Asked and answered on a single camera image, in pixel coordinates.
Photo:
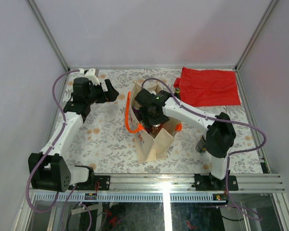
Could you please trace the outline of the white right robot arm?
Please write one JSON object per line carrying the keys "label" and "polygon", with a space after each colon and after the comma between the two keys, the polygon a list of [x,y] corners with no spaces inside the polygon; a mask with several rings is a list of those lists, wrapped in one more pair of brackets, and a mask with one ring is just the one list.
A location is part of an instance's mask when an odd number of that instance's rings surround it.
{"label": "white right robot arm", "polygon": [[141,89],[134,99],[140,105],[142,118],[145,119],[144,124],[147,127],[165,125],[173,118],[200,130],[203,142],[198,143],[198,151],[205,151],[211,155],[210,185],[216,190],[227,185],[227,157],[236,138],[228,114],[208,114],[180,101],[164,90],[152,94],[146,89]]}

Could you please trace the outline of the green glass bottle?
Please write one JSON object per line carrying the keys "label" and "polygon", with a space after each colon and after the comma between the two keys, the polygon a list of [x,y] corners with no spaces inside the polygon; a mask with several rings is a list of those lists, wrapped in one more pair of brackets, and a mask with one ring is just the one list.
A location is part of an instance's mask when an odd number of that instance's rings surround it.
{"label": "green glass bottle", "polygon": [[177,99],[181,99],[181,96],[180,96],[180,88],[175,88],[175,92],[174,92],[174,95],[176,96]]}

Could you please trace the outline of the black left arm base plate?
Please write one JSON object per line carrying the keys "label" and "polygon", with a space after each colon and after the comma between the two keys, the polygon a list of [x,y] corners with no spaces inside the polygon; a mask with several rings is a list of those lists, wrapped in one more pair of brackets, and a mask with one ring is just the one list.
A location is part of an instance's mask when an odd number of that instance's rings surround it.
{"label": "black left arm base plate", "polygon": [[111,177],[107,175],[97,175],[88,179],[86,182],[76,184],[79,191],[108,191],[110,189]]}

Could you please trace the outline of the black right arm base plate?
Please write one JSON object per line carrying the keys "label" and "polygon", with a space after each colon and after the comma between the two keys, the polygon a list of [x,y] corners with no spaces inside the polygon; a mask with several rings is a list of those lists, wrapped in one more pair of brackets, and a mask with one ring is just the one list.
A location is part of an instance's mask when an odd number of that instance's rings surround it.
{"label": "black right arm base plate", "polygon": [[192,186],[195,187],[196,191],[225,191],[226,179],[228,180],[228,190],[238,191],[238,182],[234,175],[230,175],[220,180],[212,174],[195,174],[195,183]]}

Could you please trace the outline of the purple soda can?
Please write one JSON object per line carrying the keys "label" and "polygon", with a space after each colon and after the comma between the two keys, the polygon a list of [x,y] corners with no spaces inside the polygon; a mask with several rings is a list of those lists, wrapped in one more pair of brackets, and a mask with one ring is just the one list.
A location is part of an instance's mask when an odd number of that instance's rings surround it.
{"label": "purple soda can", "polygon": [[134,104],[133,104],[133,106],[132,106],[132,110],[133,110],[133,112],[134,112],[134,114],[136,115],[136,116],[140,116],[141,115],[141,113],[140,113],[140,107],[141,107],[141,105],[138,103],[138,102],[134,102]]}

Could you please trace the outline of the red cola can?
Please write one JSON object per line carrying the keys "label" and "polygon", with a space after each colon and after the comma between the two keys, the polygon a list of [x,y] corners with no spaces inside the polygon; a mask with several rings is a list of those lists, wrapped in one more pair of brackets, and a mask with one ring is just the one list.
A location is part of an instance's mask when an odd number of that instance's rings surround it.
{"label": "red cola can", "polygon": [[155,138],[162,128],[162,124],[153,125],[151,127],[151,136]]}

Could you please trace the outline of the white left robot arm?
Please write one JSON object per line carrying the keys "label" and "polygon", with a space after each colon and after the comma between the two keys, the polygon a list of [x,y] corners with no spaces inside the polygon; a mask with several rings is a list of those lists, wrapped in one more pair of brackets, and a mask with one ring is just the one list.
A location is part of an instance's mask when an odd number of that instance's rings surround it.
{"label": "white left robot arm", "polygon": [[67,151],[80,127],[91,112],[94,103],[114,102],[119,92],[109,79],[105,80],[107,90],[101,83],[94,83],[86,77],[73,81],[73,92],[63,108],[63,121],[39,153],[28,158],[29,179],[26,187],[65,192],[73,185],[77,190],[93,190],[97,179],[94,169],[89,166],[68,166]]}

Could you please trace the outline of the beige canvas bag orange handles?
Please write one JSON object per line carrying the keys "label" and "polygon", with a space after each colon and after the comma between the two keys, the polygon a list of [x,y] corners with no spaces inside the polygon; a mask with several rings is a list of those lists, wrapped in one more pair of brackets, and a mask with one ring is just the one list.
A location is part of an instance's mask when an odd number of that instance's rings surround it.
{"label": "beige canvas bag orange handles", "polygon": [[128,92],[125,109],[125,127],[135,139],[137,161],[145,163],[165,160],[168,158],[166,151],[174,141],[175,135],[182,130],[182,123],[178,119],[170,118],[168,122],[162,124],[160,132],[153,138],[151,128],[145,128],[143,122],[138,119],[139,116],[136,116],[132,110],[135,97],[140,90],[141,86],[135,83],[132,90]]}

